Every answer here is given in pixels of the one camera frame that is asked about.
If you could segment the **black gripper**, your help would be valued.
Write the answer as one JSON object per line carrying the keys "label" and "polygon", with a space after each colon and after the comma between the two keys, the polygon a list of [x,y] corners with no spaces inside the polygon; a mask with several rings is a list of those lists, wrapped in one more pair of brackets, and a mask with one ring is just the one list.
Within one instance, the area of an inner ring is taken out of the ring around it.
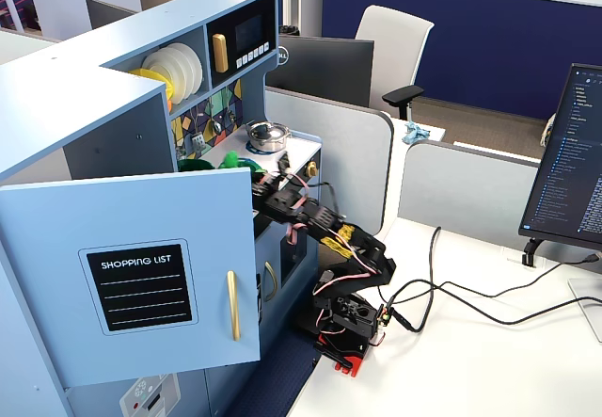
{"label": "black gripper", "polygon": [[286,199],[279,191],[280,183],[285,179],[282,174],[252,175],[252,204],[254,210],[266,207],[285,210]]}

